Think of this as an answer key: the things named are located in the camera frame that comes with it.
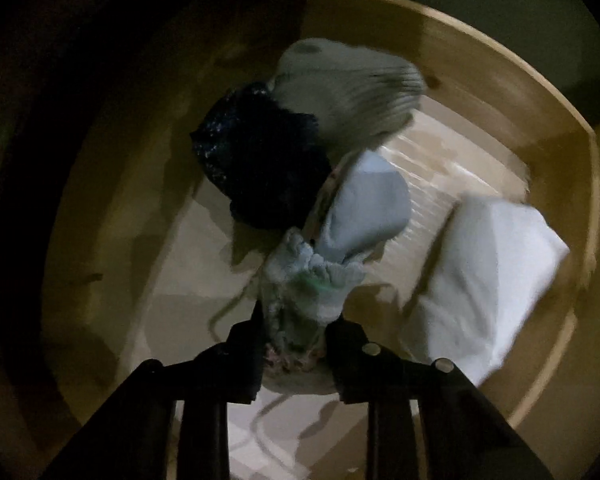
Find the white patterned small garment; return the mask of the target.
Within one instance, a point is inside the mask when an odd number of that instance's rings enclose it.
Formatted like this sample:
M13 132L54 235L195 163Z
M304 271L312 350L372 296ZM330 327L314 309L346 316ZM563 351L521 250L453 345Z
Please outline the white patterned small garment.
M325 330L365 278L364 264L330 262L296 229L266 258L259 275L265 332L263 383L283 394L335 392L325 356Z

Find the blue-grey sock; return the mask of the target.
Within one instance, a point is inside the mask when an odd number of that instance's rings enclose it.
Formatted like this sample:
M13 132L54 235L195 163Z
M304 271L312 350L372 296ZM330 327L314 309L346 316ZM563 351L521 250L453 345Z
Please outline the blue-grey sock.
M406 229L411 211L400 171L378 153L365 151L339 181L314 249L334 263L363 260Z

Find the white underwear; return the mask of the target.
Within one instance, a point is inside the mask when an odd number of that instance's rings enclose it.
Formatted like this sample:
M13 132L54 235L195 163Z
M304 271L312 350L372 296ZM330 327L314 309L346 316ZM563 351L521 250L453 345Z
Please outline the white underwear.
M401 347L421 363L447 358L481 385L502 367L568 254L537 209L464 197L442 232L425 287L408 309Z

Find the dark navy underwear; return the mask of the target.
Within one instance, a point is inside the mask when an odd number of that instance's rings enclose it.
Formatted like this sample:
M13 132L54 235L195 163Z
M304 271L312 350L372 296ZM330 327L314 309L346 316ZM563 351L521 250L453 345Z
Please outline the dark navy underwear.
M226 92L190 140L233 219L263 235L303 228L332 173L316 117L281 107L258 82Z

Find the grey-green ribbed sock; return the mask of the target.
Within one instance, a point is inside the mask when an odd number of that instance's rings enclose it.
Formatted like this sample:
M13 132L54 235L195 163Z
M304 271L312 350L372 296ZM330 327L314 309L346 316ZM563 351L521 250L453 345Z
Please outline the grey-green ribbed sock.
M316 118L332 157L387 142L411 122L427 90L405 58L325 38L292 44L268 86L285 110Z

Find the wooden drawer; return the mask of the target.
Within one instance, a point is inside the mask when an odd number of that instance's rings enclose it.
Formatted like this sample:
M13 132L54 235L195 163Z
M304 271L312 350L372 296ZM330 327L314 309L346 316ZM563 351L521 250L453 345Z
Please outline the wooden drawer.
M579 340L600 230L600 163L592 129L538 72L478 30L406 0L309 0L298 37L326 37L414 61L429 96L483 130L526 167L527 202L568 244L553 286L536 304L483 392L558 479L580 476L600 440L560 384ZM188 135L229 88L274 62L242 62L225 39L192 47L178 78L134 126L87 144L57 217L47 260L45 322L58 345L59 389L85 420L135 365L138 304L175 211L184 200Z

